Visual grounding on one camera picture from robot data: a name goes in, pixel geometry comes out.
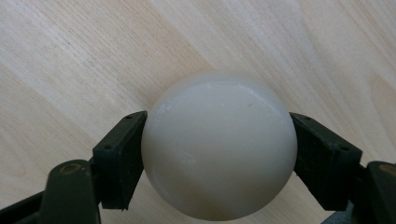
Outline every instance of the wood grain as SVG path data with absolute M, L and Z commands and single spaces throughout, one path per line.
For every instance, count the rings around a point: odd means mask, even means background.
M 55 165 L 88 159 L 124 115 L 210 69 L 264 79 L 290 111 L 396 162 L 395 1 L 1 1 L 0 207 L 45 187 Z M 319 223 L 300 179 L 230 223 Z M 142 176 L 104 223 L 206 223 Z

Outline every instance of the light wooden surface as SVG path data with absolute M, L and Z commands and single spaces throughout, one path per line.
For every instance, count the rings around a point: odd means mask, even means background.
M 88 159 L 129 113 L 182 77 L 228 69 L 264 79 L 289 111 L 396 162 L 395 1 L 1 1 L 0 207 Z M 230 223 L 319 223 L 293 175 L 261 211 Z M 130 210 L 104 223 L 205 223 L 142 176 Z

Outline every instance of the sphere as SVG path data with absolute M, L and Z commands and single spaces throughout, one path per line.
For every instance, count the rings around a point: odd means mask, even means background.
M 212 71 L 181 79 L 148 112 L 142 159 L 150 184 L 180 212 L 206 220 L 252 214 L 283 189 L 297 138 L 260 79 Z

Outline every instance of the black plastic part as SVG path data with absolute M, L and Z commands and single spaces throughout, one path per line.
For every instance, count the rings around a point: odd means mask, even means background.
M 106 209 L 128 209 L 143 172 L 140 142 L 147 116 L 126 116 L 93 149 L 96 193 Z
M 89 162 L 67 161 L 51 170 L 38 221 L 40 224 L 100 223 Z
M 344 211 L 361 150 L 314 119 L 290 113 L 297 133 L 294 172 L 325 210 Z
M 396 223 L 396 165 L 372 161 L 367 165 L 359 191 L 354 195 L 357 216 L 372 214 L 375 222 Z
M 321 222 L 321 224 L 351 224 L 353 208 L 353 203 L 349 202 L 346 207 L 346 211 L 334 212 L 331 216 L 327 217 L 323 222 Z
M 0 223 L 36 223 L 43 192 L 39 192 L 0 211 Z

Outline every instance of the white ball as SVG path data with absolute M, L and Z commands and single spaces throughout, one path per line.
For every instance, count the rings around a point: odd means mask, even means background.
M 151 185 L 180 212 L 244 217 L 271 202 L 294 168 L 288 110 L 259 79 L 215 71 L 184 78 L 148 113 L 142 158 Z

